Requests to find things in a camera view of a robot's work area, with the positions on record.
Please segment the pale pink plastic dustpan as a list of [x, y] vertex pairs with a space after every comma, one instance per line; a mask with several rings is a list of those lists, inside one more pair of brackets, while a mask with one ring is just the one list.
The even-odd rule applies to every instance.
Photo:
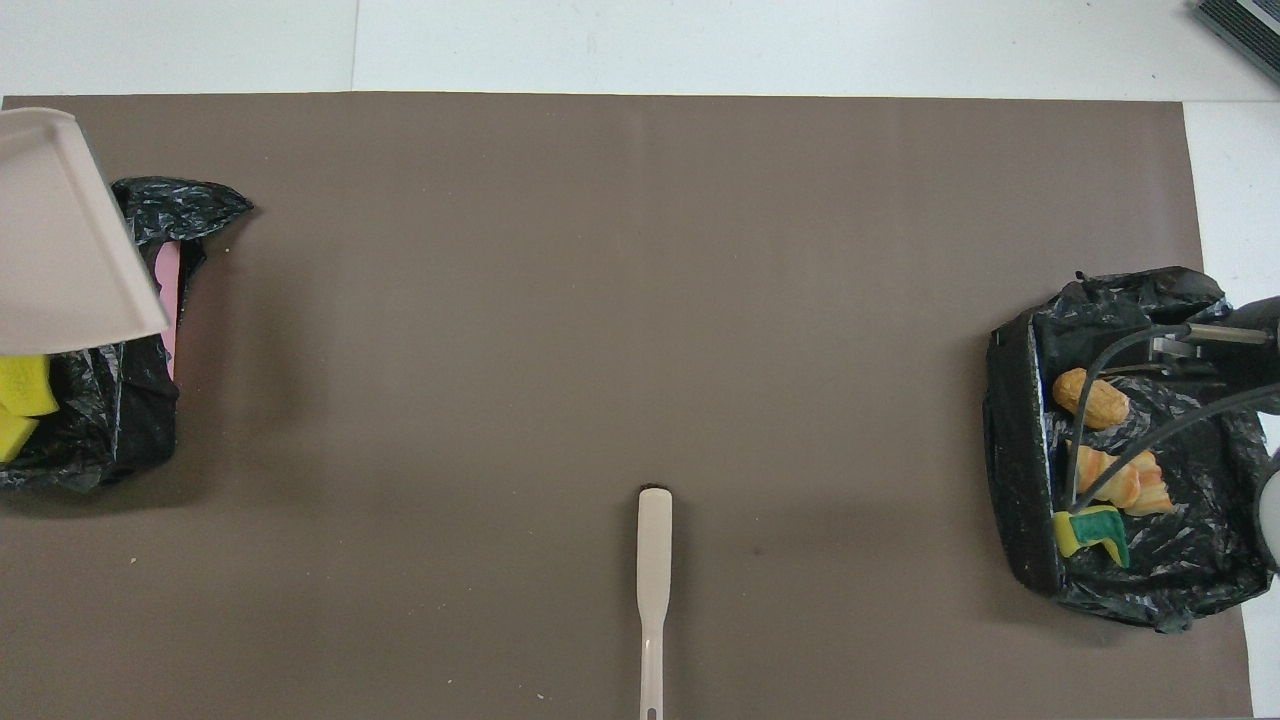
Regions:
[[169, 331], [78, 120], [0, 111], [0, 356], [50, 355]]

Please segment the yellow sponge piece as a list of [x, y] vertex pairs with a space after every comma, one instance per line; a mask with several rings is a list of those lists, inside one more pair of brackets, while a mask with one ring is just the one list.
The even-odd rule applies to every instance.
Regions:
[[56, 413], [50, 368], [47, 355], [0, 356], [0, 407], [27, 418]]
[[0, 407], [0, 464], [12, 462], [38, 427], [38, 420]]

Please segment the yellow and green sponge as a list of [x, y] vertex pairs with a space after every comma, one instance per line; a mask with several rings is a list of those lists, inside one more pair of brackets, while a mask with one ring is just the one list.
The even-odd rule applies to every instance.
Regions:
[[1055, 512], [1052, 530], [1062, 559], [1074, 557], [1087, 548], [1101, 547], [1117, 568], [1128, 569], [1132, 565], [1123, 515], [1111, 505], [1089, 506], [1079, 512]]

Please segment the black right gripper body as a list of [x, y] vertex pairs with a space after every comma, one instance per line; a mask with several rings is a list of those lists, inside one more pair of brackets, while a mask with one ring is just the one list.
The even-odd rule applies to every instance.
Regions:
[[1222, 360], [1222, 378], [1231, 392], [1280, 384], [1280, 296], [1240, 305], [1222, 324], [1266, 336], [1261, 345], [1238, 345]]

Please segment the brown toy bread roll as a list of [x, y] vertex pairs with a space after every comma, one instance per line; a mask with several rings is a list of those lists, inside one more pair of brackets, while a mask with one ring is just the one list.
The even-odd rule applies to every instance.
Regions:
[[1074, 418], [1083, 418], [1087, 429], [1121, 425], [1130, 416], [1130, 398], [1103, 379], [1092, 380], [1085, 397], [1088, 370], [1082, 366], [1066, 370], [1051, 384], [1052, 400]]

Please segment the bin lined with black bag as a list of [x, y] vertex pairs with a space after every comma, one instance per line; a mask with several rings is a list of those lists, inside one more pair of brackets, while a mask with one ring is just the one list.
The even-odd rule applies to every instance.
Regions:
[[[1234, 311], [1219, 283], [1184, 266], [1120, 275], [1079, 274], [1046, 304], [996, 329], [986, 356], [986, 462], [995, 521], [1014, 577], [1078, 612], [1161, 633], [1265, 593], [1280, 573], [1260, 547], [1254, 493], [1274, 452], [1263, 414], [1247, 407], [1222, 360], [1245, 331], [1222, 323]], [[1087, 429], [1062, 410], [1051, 384], [1088, 370], [1132, 402], [1107, 430]], [[1075, 451], [1112, 456], [1123, 466], [1151, 451], [1176, 511], [1129, 516], [1074, 491]], [[1052, 516], [1111, 505], [1123, 515], [1132, 565], [1117, 568], [1101, 547], [1059, 556]]]

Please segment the beige hand brush black bristles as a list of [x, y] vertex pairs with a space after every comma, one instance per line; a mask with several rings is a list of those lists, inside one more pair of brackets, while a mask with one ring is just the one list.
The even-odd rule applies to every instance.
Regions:
[[664, 632], [672, 584], [673, 496], [660, 486], [637, 496], [636, 602], [641, 651], [640, 720], [663, 720]]

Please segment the dark grey ribbed device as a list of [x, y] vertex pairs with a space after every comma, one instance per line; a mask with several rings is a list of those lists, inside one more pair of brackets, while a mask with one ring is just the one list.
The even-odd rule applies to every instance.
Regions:
[[1280, 85], [1280, 0], [1192, 0], [1192, 15]]

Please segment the brown table mat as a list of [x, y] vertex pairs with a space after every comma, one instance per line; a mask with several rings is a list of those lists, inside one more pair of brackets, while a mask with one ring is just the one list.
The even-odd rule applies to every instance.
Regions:
[[1178, 102], [6, 105], [255, 210], [189, 292], [173, 460], [0, 497], [0, 720], [636, 720], [645, 484], [668, 720], [1252, 712], [1238, 611], [1042, 600], [986, 482], [992, 329], [1201, 265]]

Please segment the crumpled black trash bag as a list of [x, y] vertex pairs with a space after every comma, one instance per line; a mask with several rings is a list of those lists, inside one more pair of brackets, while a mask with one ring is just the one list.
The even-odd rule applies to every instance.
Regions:
[[[134, 246], [151, 272], [178, 249], [177, 314], [186, 313], [206, 242], [253, 210], [230, 186], [166, 176], [110, 184]], [[0, 492], [58, 487], [90, 492], [166, 462], [177, 448], [177, 404], [169, 350], [160, 334], [51, 357], [59, 409], [40, 419], [17, 457], [0, 462]]]

